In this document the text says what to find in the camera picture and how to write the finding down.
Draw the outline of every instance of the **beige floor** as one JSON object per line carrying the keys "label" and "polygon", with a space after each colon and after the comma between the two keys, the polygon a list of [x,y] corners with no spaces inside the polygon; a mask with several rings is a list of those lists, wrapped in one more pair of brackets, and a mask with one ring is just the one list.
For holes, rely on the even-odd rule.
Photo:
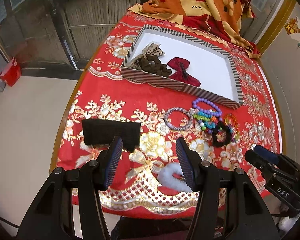
{"label": "beige floor", "polygon": [[[0,216],[16,225],[49,175],[55,136],[75,85],[73,80],[22,76],[0,93]],[[118,217],[105,217],[111,231]],[[77,207],[74,220],[82,236]]]}

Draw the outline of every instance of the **black cloth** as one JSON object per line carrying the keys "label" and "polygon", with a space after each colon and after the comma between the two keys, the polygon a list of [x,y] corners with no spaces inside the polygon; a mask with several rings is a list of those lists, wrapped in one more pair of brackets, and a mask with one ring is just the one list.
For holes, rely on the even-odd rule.
{"label": "black cloth", "polygon": [[83,138],[86,145],[109,144],[120,136],[123,148],[133,152],[140,144],[140,123],[118,122],[102,119],[83,119]]}

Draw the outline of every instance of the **metal screw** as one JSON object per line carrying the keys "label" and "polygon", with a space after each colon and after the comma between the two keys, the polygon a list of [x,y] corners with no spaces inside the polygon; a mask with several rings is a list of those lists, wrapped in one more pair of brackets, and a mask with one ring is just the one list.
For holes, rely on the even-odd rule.
{"label": "metal screw", "polygon": [[244,170],[242,168],[237,168],[237,169],[235,169],[235,171],[237,173],[239,173],[240,175],[244,174]]}
{"label": "metal screw", "polygon": [[61,167],[57,167],[57,168],[54,169],[53,172],[54,172],[55,174],[59,174],[59,173],[62,172],[62,168],[61,168]]}
{"label": "metal screw", "polygon": [[91,160],[91,161],[89,161],[89,166],[91,166],[91,167],[94,167],[94,166],[96,166],[98,164],[98,161],[97,160]]}
{"label": "metal screw", "polygon": [[209,166],[210,166],[210,162],[208,162],[208,161],[202,161],[202,162],[201,162],[201,165],[202,165],[203,167],[209,167]]}

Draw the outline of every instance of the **floral tablecloth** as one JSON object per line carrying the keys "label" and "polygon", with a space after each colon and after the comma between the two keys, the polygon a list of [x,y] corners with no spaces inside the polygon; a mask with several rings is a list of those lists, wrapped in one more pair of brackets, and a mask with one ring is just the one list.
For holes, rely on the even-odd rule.
{"label": "floral tablecloth", "polygon": [[[99,192],[104,212],[135,218],[177,218],[192,216],[198,193],[178,192],[159,184],[156,177],[167,163],[177,162],[175,141],[183,136],[190,149],[197,151],[218,168],[234,170],[242,167],[262,196],[265,181],[260,172],[247,163],[244,153],[256,144],[274,152],[280,151],[277,113],[267,83],[257,65],[245,52],[209,33],[196,36],[228,51],[240,75],[244,105],[237,110],[219,106],[225,114],[238,120],[240,139],[226,147],[212,146],[211,136],[193,121],[186,131],[170,130],[162,116],[168,108],[190,109],[194,96],[147,83],[133,82],[121,76],[120,65],[136,35],[144,24],[163,26],[178,31],[173,24],[128,12],[116,25],[93,60],[74,98],[58,152],[58,166],[66,170],[79,168],[96,159],[105,147],[93,148],[83,140],[81,120],[84,118],[140,122],[140,146],[134,152],[122,152],[114,181],[105,192]],[[187,118],[174,113],[172,123],[185,125]],[[78,190],[73,189],[78,203]],[[220,190],[219,206],[225,203],[225,190]]]}

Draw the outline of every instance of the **red bag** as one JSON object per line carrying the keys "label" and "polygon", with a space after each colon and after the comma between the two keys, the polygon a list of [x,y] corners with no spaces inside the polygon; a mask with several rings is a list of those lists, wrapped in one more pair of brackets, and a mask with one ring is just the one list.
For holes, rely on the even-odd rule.
{"label": "red bag", "polygon": [[4,70],[0,73],[0,79],[12,87],[21,76],[21,68],[16,59],[12,60],[6,65]]}

